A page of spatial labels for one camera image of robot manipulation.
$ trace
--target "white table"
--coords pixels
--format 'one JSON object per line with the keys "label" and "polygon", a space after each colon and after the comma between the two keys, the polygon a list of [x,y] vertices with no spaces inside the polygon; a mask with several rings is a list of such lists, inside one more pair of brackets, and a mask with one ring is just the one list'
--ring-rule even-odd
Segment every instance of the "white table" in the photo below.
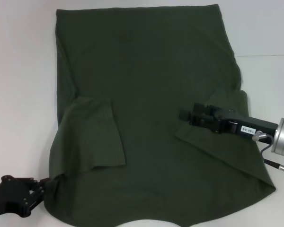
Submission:
{"label": "white table", "polygon": [[[220,5],[242,71],[253,117],[284,117],[284,0],[0,0],[0,178],[48,176],[57,131],[56,9]],[[284,164],[284,157],[267,152]],[[267,167],[277,192],[261,202],[199,227],[284,226],[284,174]],[[28,218],[0,216],[0,227],[68,226],[39,205]],[[143,220],[123,227],[172,227]]]}

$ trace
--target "white label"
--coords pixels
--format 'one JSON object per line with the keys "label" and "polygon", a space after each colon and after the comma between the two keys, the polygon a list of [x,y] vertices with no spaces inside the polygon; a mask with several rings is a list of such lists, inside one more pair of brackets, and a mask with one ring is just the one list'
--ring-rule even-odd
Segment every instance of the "white label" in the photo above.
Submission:
{"label": "white label", "polygon": [[246,127],[246,126],[242,126],[241,131],[248,133],[248,134],[251,134],[251,135],[254,135],[256,133],[255,129],[252,129],[252,128]]}

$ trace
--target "white backdrop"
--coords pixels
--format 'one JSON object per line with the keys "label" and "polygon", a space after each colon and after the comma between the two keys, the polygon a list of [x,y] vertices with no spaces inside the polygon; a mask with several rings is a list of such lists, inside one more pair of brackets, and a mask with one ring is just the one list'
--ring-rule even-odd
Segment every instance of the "white backdrop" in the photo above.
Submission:
{"label": "white backdrop", "polygon": [[[48,177],[49,148],[57,131],[56,9],[215,3],[220,5],[242,71],[242,89],[249,96],[251,115],[279,123],[284,117],[284,0],[0,0],[0,178]],[[270,152],[266,156],[284,164],[284,157]],[[276,193],[235,214],[197,226],[284,225],[284,174],[267,168]],[[0,216],[0,227],[30,226],[68,225],[48,214],[43,204],[28,218]],[[152,220],[122,225],[172,226],[176,225]]]}

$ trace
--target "green fabric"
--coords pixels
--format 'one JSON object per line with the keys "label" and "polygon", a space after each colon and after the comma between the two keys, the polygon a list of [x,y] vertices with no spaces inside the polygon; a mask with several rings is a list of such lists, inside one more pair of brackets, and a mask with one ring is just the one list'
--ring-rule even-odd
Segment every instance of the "green fabric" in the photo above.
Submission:
{"label": "green fabric", "polygon": [[55,217],[79,227],[182,227],[275,191],[256,144],[178,119],[207,103],[248,115],[218,5],[58,10]]}

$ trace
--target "black cable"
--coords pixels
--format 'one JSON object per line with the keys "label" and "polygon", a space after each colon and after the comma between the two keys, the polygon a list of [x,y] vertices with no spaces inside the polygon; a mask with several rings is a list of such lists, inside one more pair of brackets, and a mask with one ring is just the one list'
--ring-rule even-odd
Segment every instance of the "black cable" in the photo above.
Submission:
{"label": "black cable", "polygon": [[266,136],[267,136],[268,138],[270,138],[270,144],[269,144],[267,147],[263,148],[263,149],[261,150],[261,152],[260,152],[260,154],[261,154],[261,156],[262,156],[263,159],[264,159],[264,157],[263,157],[263,152],[266,151],[268,148],[270,148],[270,147],[273,145],[273,143],[274,143],[274,138],[273,138],[271,135],[266,134]]}

